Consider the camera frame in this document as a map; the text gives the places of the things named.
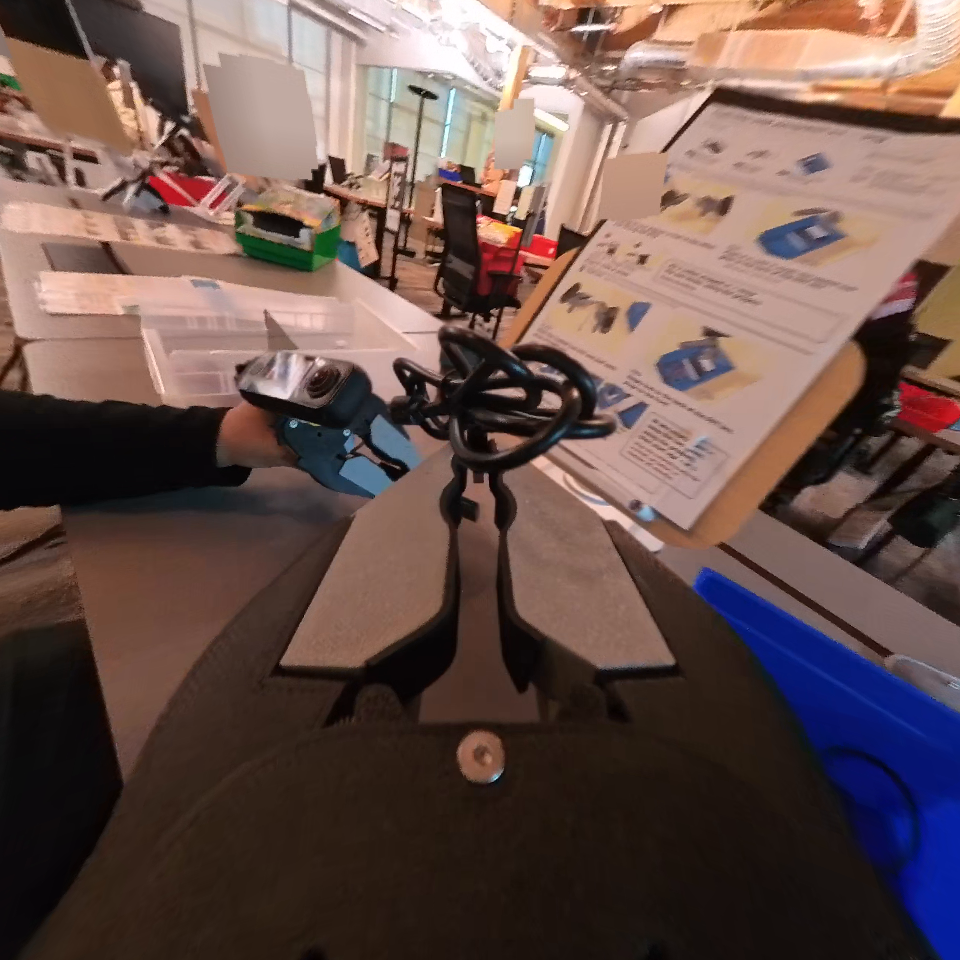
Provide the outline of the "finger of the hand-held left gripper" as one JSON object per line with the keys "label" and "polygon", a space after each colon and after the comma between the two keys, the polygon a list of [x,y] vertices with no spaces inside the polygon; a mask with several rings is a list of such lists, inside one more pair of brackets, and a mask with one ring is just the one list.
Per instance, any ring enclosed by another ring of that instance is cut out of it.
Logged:
{"label": "finger of the hand-held left gripper", "polygon": [[323,457],[323,486],[350,497],[373,499],[411,472],[411,455],[373,458],[334,452]]}
{"label": "finger of the hand-held left gripper", "polygon": [[404,431],[387,418],[374,418],[366,434],[366,448],[388,476],[405,476],[417,469],[423,457]]}

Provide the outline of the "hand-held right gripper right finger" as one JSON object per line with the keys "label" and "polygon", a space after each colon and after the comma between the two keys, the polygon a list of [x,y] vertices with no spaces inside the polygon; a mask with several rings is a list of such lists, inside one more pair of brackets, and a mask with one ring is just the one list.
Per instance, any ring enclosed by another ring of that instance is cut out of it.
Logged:
{"label": "hand-held right gripper right finger", "polygon": [[519,692],[675,671],[677,660],[604,520],[540,469],[492,477],[503,662]]}

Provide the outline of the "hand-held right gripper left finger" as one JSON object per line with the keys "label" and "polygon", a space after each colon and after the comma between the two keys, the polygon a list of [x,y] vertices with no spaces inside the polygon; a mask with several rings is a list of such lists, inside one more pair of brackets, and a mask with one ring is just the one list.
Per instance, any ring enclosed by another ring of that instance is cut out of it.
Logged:
{"label": "hand-held right gripper left finger", "polygon": [[355,515],[279,672],[418,700],[450,668],[460,598],[454,479],[445,446]]}

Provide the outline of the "clear plastic bin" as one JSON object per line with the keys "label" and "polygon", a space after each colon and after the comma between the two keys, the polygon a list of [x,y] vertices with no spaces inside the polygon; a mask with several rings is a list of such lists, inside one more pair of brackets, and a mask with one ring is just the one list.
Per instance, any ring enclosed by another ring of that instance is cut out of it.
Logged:
{"label": "clear plastic bin", "polygon": [[[260,354],[275,353],[268,346],[263,311],[142,310],[143,351],[162,402],[179,407],[239,402],[237,366]],[[362,302],[310,313],[269,312],[295,343],[293,352],[355,363],[366,370],[375,387],[391,380],[395,359],[426,359],[429,353],[426,333],[396,330]]]}

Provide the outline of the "person's left forearm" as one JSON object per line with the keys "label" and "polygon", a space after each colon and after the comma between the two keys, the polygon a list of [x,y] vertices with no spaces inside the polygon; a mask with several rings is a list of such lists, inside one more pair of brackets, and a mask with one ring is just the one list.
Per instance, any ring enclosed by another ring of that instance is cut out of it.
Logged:
{"label": "person's left forearm", "polygon": [[1,510],[242,486],[249,467],[218,464],[226,414],[3,390]]}

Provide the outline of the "person's left hand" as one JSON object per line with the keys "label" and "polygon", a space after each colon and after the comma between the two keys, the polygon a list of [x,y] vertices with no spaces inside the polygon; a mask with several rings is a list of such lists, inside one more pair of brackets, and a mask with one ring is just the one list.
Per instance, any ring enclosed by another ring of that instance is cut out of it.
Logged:
{"label": "person's left hand", "polygon": [[280,438],[280,417],[242,401],[226,411],[215,455],[220,469],[296,468],[297,454]]}

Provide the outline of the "green plastic bin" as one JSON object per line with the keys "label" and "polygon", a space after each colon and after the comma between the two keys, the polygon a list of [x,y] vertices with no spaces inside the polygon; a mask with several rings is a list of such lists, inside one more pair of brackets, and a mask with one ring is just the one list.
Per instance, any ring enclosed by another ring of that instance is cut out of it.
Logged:
{"label": "green plastic bin", "polygon": [[340,202],[327,194],[273,185],[236,208],[234,236],[249,258],[316,272],[339,258]]}

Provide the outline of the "red storage crate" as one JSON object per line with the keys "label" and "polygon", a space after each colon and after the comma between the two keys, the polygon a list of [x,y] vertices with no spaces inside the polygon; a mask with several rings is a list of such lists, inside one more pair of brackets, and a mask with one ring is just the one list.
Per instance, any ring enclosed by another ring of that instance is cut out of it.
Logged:
{"label": "red storage crate", "polygon": [[536,233],[522,245],[524,230],[486,216],[477,218],[477,235],[482,261],[478,289],[483,294],[510,279],[510,293],[517,291],[521,279],[536,283],[558,257],[557,240]]}

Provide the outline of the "clear plastic tray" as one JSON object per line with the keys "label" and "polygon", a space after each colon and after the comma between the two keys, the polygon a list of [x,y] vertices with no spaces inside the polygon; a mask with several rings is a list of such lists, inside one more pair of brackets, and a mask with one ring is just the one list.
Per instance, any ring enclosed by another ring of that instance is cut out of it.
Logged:
{"label": "clear plastic tray", "polygon": [[200,277],[42,271],[33,283],[40,308],[51,316],[121,316],[142,310],[274,310],[319,312],[342,306],[329,295],[290,294]]}

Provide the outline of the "black mesh back chair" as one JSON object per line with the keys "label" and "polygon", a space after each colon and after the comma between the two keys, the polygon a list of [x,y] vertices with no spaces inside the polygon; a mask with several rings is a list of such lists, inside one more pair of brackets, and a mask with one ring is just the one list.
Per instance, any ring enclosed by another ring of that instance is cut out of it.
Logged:
{"label": "black mesh back chair", "polygon": [[434,282],[434,292],[441,306],[436,314],[440,320],[454,315],[467,318],[468,327],[475,330],[477,323],[493,323],[493,338],[498,337],[503,313],[521,305],[518,288],[511,293],[510,278],[504,286],[495,282],[492,290],[483,294],[478,289],[481,280],[481,250],[477,235],[478,206],[474,193],[453,184],[440,189],[443,221],[443,250]]}

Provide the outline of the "red and white bag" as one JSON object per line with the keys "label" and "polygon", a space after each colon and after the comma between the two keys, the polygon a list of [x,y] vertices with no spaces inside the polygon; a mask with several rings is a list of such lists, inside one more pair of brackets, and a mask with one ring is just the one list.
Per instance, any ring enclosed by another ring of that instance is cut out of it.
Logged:
{"label": "red and white bag", "polygon": [[207,175],[188,175],[176,171],[162,171],[149,177],[151,186],[171,206],[196,208],[207,206],[216,210],[232,196],[238,183],[228,176],[214,178]]}

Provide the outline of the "blue plastic bin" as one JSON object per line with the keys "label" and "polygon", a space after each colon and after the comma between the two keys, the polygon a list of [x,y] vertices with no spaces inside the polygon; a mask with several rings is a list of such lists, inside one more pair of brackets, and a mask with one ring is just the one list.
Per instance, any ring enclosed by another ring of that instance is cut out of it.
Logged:
{"label": "blue plastic bin", "polygon": [[773,678],[871,864],[941,958],[959,957],[959,718],[705,568],[694,590]]}

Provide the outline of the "black pole stand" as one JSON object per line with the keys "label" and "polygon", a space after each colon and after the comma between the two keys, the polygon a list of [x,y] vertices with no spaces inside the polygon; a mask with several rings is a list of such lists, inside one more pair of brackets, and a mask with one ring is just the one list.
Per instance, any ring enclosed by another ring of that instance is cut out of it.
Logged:
{"label": "black pole stand", "polygon": [[417,174],[419,170],[420,154],[422,151],[422,140],[424,135],[427,105],[438,102],[439,94],[433,89],[426,88],[415,83],[409,83],[407,89],[417,101],[414,126],[414,146],[409,170],[410,200],[412,201],[416,192]]}

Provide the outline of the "silver ventilation duct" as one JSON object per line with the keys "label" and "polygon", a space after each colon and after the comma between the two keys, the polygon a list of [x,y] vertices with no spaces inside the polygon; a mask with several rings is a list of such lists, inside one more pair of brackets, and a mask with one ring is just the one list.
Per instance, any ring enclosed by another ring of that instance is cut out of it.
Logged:
{"label": "silver ventilation duct", "polygon": [[642,41],[617,74],[686,72],[716,82],[826,83],[899,81],[948,66],[958,57],[958,2],[913,2],[907,39],[831,29],[735,30],[702,34],[686,47]]}

